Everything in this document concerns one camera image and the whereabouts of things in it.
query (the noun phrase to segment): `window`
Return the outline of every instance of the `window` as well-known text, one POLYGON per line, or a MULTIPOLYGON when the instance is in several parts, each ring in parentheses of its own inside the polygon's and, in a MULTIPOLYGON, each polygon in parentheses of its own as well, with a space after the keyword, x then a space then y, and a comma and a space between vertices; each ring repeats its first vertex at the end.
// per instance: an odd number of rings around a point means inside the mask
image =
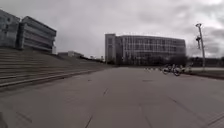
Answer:
POLYGON ((165 45, 165 40, 162 40, 162 45, 165 45))
POLYGON ((139 45, 135 45, 135 50, 139 50, 139 45))
POLYGON ((112 45, 112 38, 109 38, 109 39, 108 39, 108 44, 109 44, 109 45, 112 45))

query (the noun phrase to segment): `cloud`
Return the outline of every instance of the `cloud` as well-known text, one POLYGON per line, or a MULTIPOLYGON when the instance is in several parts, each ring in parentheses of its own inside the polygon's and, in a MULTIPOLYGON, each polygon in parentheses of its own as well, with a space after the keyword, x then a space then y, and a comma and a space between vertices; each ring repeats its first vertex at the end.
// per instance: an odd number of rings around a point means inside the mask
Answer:
POLYGON ((55 28, 58 51, 76 50, 100 57, 104 55, 105 33, 142 33, 186 39, 188 55, 200 55, 195 24, 202 22, 206 52, 221 56, 224 2, 213 1, 0 0, 0 5, 7 12, 29 15, 55 28))

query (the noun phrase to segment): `concrete pavement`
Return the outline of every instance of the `concrete pavement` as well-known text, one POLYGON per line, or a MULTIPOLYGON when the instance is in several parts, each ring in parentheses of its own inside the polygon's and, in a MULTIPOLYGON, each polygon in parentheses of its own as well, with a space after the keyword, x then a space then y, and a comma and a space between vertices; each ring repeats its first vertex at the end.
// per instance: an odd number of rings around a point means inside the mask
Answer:
POLYGON ((0 116, 8 128, 222 128, 224 82, 115 68, 1 93, 0 116))

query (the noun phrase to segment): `building facade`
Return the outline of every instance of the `building facade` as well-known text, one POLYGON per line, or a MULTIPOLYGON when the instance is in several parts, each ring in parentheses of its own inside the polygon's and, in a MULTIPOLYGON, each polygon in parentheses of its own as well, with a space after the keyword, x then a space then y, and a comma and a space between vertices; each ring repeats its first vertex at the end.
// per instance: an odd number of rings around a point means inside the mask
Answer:
POLYGON ((149 65, 185 55, 186 45, 183 39, 105 35, 105 59, 108 63, 149 65))
POLYGON ((20 48, 32 48, 49 53, 53 52, 56 30, 31 18, 22 19, 19 28, 20 48))
POLYGON ((20 19, 0 10, 0 46, 16 47, 20 19))

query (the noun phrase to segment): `office building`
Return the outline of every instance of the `office building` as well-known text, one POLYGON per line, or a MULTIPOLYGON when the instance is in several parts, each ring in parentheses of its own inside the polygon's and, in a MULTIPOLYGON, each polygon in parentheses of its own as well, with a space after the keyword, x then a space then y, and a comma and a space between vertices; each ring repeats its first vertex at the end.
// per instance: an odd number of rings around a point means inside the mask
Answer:
POLYGON ((0 10, 0 46, 15 48, 20 19, 0 10))
POLYGON ((154 36, 105 35, 105 59, 108 63, 149 65, 155 60, 185 56, 185 40, 154 36))
POLYGON ((19 30, 19 45, 23 48, 53 52, 56 30, 27 16, 22 19, 19 30))

